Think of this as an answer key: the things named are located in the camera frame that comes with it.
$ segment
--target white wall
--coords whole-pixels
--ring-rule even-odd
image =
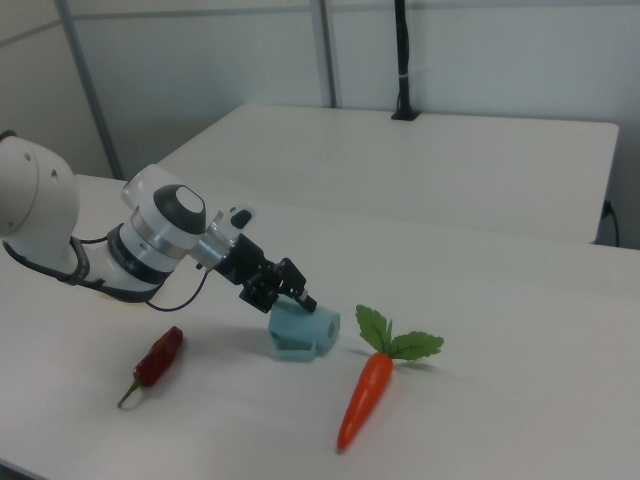
[[[330,104],[309,1],[69,7],[127,178],[243,103]]]
[[[39,143],[76,173],[111,177],[53,1],[0,0],[0,131]]]
[[[535,6],[541,3],[562,6]],[[620,220],[621,244],[640,248],[640,2],[611,3],[617,2],[412,5],[407,10],[412,103],[433,113],[618,124],[609,197]],[[491,4],[516,6],[487,7]],[[469,5],[485,7],[465,8]],[[334,0],[331,20],[339,104],[395,110],[391,2]],[[612,244],[613,229],[608,221],[604,227],[601,240]]]

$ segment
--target white tabletop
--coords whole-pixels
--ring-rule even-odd
[[[80,177],[76,234],[128,215],[121,182]],[[199,192],[210,210],[235,198]],[[268,317],[212,275],[162,314],[61,284],[0,255],[0,458],[48,479],[631,479],[640,475],[640,256],[266,201],[248,235],[289,256],[342,315],[336,346],[275,361]],[[185,260],[155,299],[200,274]],[[334,451],[371,349],[355,305],[396,333],[445,338],[397,364],[352,447]],[[160,382],[116,402],[171,325],[185,345]]]
[[[202,191],[590,243],[618,127],[245,105],[160,164]]]

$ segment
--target silver ring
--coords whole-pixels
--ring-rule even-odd
[[[174,245],[154,232],[149,224],[145,222],[144,218],[142,218],[138,207],[136,207],[133,215],[131,215],[131,225],[133,225],[133,229],[138,232],[138,235],[140,235],[145,242],[167,257],[182,260],[187,256],[187,253],[189,253],[184,248]]]

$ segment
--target black pole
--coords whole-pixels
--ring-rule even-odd
[[[404,0],[395,0],[396,7],[396,42],[398,45],[398,84],[400,92],[396,104],[394,120],[414,120],[419,113],[411,108],[409,99],[409,30],[405,16]]]

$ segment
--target pepper stem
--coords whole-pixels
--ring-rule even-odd
[[[118,408],[122,407],[122,404],[127,398],[129,398],[129,395],[131,395],[134,391],[136,391],[141,386],[142,386],[142,382],[136,378],[131,384],[131,387],[129,387],[129,390],[127,390],[127,393],[125,393],[124,397],[122,397],[118,402]]]

